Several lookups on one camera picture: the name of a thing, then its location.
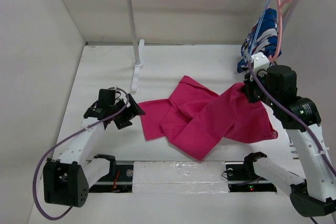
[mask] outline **white wall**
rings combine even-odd
[[[0,223],[27,223],[84,40],[61,0],[0,0]]]
[[[279,63],[298,74],[298,94],[322,118],[323,137],[336,165],[336,0],[301,0],[282,39]]]
[[[86,41],[131,42],[125,0],[63,0]],[[146,42],[241,44],[264,0],[133,0]]]

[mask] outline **white table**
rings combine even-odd
[[[184,75],[220,94],[243,80],[243,74],[235,72],[239,52],[240,46],[236,45],[145,46],[140,86],[132,95],[138,103],[168,98]],[[118,86],[130,90],[133,59],[131,46],[85,46],[58,141],[79,129],[82,116],[97,99],[99,89]],[[303,175],[299,161],[292,159],[285,131],[272,111],[267,110],[278,139],[248,145],[224,138],[206,161],[241,161],[251,152],[262,151],[284,168]],[[164,137],[147,142],[139,117],[132,123],[120,131],[110,124],[92,154],[114,155],[118,161],[190,161]],[[65,148],[66,145],[55,150],[54,158]],[[171,173],[171,179],[177,179],[176,173]],[[228,193],[227,183],[223,183],[221,193],[211,193],[212,187],[209,188],[205,193],[191,194],[171,187],[155,193],[149,193],[151,187],[146,187],[131,194],[90,194],[83,208],[73,209],[58,223],[311,223],[296,213],[289,198],[281,193]],[[39,195],[43,201],[41,184]],[[43,206],[53,216],[64,210],[55,205]],[[331,218],[318,221],[329,223]],[[35,223],[49,221],[34,206],[29,224]]]

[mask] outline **folded cloth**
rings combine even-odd
[[[277,138],[261,104],[248,103],[236,83],[218,95],[184,76],[168,99],[139,103],[146,140],[165,135],[169,142],[202,160],[226,137],[243,143]]]
[[[252,50],[252,55],[257,52],[262,52],[267,57],[273,56],[277,50],[278,45],[278,24],[277,24],[277,11],[271,8],[268,8],[265,11],[263,20],[261,21],[261,26],[259,33],[256,35],[256,30],[258,27],[259,21],[254,25],[251,32],[247,35],[242,48],[240,50],[242,60],[237,65],[237,72],[242,73],[248,70],[246,58],[248,52]],[[251,49],[253,39],[257,36],[256,42]]]

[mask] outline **garment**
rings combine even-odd
[[[237,65],[237,72],[242,73],[248,70],[246,57],[248,52],[251,50],[253,38],[256,33],[256,29],[259,21],[254,25],[251,32],[248,34],[245,39],[242,48],[240,50],[242,60]],[[278,32],[277,32],[277,11],[271,8],[268,8],[265,11],[264,18],[261,22],[259,33],[256,35],[257,39],[252,49],[252,55],[257,52],[262,52],[267,57],[273,56],[277,50],[278,45]]]
[[[243,143],[277,138],[261,104],[248,103],[236,83],[218,95],[184,76],[168,99],[139,103],[146,140],[166,136],[189,156],[202,160],[222,137]]]

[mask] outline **clothes hanger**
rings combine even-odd
[[[284,6],[284,4],[289,4],[291,3],[293,0],[277,0],[277,11],[278,11],[278,43],[277,43],[277,49],[274,53],[273,56],[269,56],[268,59],[270,62],[274,62],[280,53],[280,48],[281,48],[281,40],[282,40],[282,7]]]

